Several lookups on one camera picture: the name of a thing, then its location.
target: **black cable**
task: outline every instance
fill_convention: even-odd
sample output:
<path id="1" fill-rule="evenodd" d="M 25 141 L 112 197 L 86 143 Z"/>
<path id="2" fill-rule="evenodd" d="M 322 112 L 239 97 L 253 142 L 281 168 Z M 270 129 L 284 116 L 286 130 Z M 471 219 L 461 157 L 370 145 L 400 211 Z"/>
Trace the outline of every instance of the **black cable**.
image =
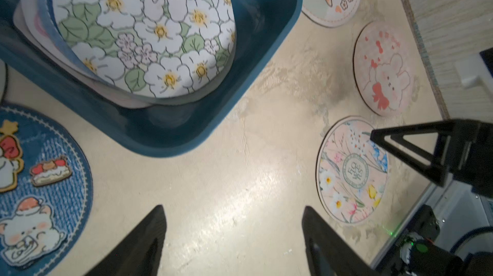
<path id="1" fill-rule="evenodd" d="M 480 236 L 485 233 L 493 233 L 493 227 L 482 227 L 482 228 L 477 228 L 474 230 L 469 231 L 468 233 L 464 234 L 450 249 L 451 254 L 455 254 L 457 251 L 459 251 L 460 248 L 462 248 L 467 242 L 469 242 L 471 239 L 475 238 L 476 236 Z"/>

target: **red bow patch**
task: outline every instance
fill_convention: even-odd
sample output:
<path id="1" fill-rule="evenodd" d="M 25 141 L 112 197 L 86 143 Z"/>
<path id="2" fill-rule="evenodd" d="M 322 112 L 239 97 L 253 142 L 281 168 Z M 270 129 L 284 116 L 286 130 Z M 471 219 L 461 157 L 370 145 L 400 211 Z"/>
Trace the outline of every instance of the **red bow patch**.
<path id="1" fill-rule="evenodd" d="M 377 82 L 373 85 L 373 102 L 378 102 L 378 109 L 385 110 L 387 109 L 390 101 L 388 101 L 387 97 L 382 93 L 382 85 Z"/>
<path id="2" fill-rule="evenodd" d="M 14 138 L 10 136 L 3 138 L 3 140 L 0 142 L 0 147 L 3 150 L 3 156 L 10 160 L 13 160 L 20 154 L 17 143 L 15 142 Z"/>

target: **beige tabletop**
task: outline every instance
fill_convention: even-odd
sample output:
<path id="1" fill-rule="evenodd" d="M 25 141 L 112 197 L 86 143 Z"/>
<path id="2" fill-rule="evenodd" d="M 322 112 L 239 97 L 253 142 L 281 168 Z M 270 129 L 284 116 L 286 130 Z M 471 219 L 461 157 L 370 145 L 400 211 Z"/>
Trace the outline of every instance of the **beige tabletop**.
<path id="1" fill-rule="evenodd" d="M 415 69 L 409 108 L 374 114 L 353 75 L 356 39 L 385 20 L 403 34 Z M 89 160 L 94 200 L 79 240 L 50 275 L 82 275 L 155 205 L 168 221 L 159 275 L 308 275 L 301 217 L 311 205 L 367 262 L 376 256 L 428 182 L 394 157 L 378 209 L 360 225 L 341 225 L 320 203 L 315 182 L 321 142 L 339 119 L 359 115 L 375 127 L 440 119 L 400 0 L 362 0 L 355 17 L 328 29 L 304 14 L 238 104 L 198 148 L 156 159 L 110 139 L 18 72 L 6 99 L 58 121 Z M 432 146 L 423 139 L 421 144 Z"/>

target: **pink coaster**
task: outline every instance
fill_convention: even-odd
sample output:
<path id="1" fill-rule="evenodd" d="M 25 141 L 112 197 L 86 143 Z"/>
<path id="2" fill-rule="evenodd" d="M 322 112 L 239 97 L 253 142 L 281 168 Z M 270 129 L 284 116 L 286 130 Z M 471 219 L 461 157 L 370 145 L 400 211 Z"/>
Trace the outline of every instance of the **pink coaster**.
<path id="1" fill-rule="evenodd" d="M 380 204 L 387 183 L 387 152 L 370 141 L 373 127 L 361 117 L 333 126 L 318 154 L 317 188 L 325 210 L 356 224 Z"/>
<path id="2" fill-rule="evenodd" d="M 403 38 L 387 23 L 367 25 L 356 42 L 354 76 L 361 97 L 381 116 L 395 116 L 409 105 L 413 69 Z"/>

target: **blue plastic bin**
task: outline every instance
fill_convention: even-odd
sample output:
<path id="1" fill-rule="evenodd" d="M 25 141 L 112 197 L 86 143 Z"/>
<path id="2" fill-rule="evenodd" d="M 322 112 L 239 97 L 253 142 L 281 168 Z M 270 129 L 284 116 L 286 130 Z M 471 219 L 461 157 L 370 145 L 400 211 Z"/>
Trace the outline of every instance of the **blue plastic bin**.
<path id="1" fill-rule="evenodd" d="M 19 0 L 0 0 L 0 58 L 127 149 L 175 156 L 197 147 L 225 118 L 298 20 L 302 1 L 231 0 L 238 40 L 233 67 L 214 92 L 181 106 L 126 109 L 91 92 L 15 29 Z"/>

